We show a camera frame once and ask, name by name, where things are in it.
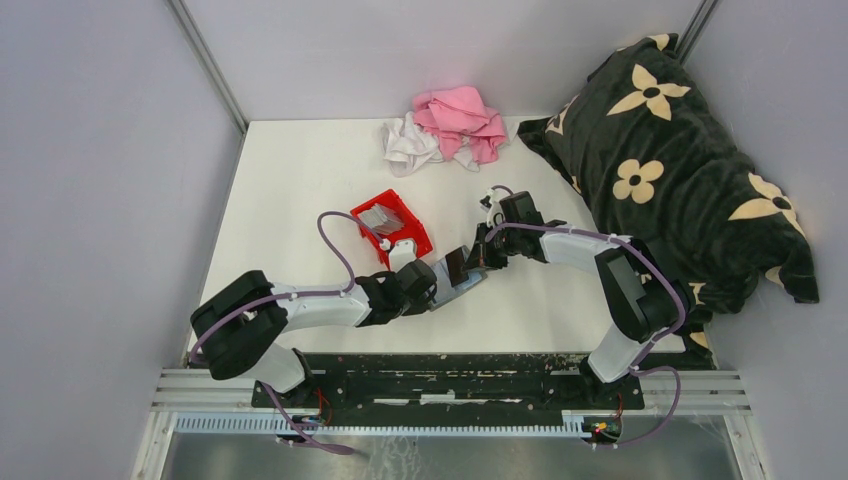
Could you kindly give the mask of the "dark brown credit card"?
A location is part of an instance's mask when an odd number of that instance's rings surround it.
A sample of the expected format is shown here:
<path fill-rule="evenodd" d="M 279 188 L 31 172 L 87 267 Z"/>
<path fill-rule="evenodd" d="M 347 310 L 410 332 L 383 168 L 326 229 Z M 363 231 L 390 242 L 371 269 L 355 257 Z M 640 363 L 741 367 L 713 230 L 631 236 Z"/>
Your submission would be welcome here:
<path fill-rule="evenodd" d="M 447 276 L 452 288 L 458 287 L 469 279 L 469 274 L 464 267 L 467 255 L 468 249 L 461 246 L 445 256 Z"/>

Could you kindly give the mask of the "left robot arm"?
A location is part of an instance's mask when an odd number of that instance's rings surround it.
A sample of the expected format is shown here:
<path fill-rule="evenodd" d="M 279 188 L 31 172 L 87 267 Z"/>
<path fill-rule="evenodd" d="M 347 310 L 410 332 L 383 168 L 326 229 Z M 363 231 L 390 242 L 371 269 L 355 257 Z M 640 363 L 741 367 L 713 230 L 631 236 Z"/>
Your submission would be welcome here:
<path fill-rule="evenodd" d="M 385 325 L 428 310 L 437 276 L 421 260 L 399 271 L 360 276 L 348 284 L 294 287 L 251 270 L 198 307 L 190 317 L 201 354 L 215 380 L 252 379 L 291 406 L 307 404 L 315 382 L 305 356 L 277 344 L 285 332 L 317 327 Z"/>

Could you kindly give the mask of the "red plastic bin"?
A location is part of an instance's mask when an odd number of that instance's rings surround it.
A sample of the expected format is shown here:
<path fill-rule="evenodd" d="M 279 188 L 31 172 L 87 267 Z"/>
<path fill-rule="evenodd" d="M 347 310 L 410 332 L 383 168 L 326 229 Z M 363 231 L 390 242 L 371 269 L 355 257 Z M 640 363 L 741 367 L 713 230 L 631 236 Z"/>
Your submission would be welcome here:
<path fill-rule="evenodd" d="M 386 267 L 390 265 L 390 248 L 399 241 L 413 241 L 417 258 L 434 250 L 424 225 L 393 189 L 385 190 L 349 213 L 377 234 L 378 239 L 365 227 L 360 228 L 361 236 L 374 247 L 380 263 Z"/>

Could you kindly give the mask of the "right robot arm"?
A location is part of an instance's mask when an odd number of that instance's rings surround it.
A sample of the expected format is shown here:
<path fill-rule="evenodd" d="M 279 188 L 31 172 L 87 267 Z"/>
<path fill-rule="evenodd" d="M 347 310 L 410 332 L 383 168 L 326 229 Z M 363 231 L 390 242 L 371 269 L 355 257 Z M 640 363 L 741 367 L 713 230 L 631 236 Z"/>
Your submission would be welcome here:
<path fill-rule="evenodd" d="M 583 362 L 580 400 L 602 408 L 618 393 L 619 379 L 636 371 L 653 346 L 679 329 L 696 305 L 665 244 L 658 238 L 585 230 L 546 221 L 532 196 L 503 186 L 480 201 L 485 221 L 476 227 L 466 271 L 499 270 L 513 256 L 567 265 L 599 279 L 612 325 Z"/>

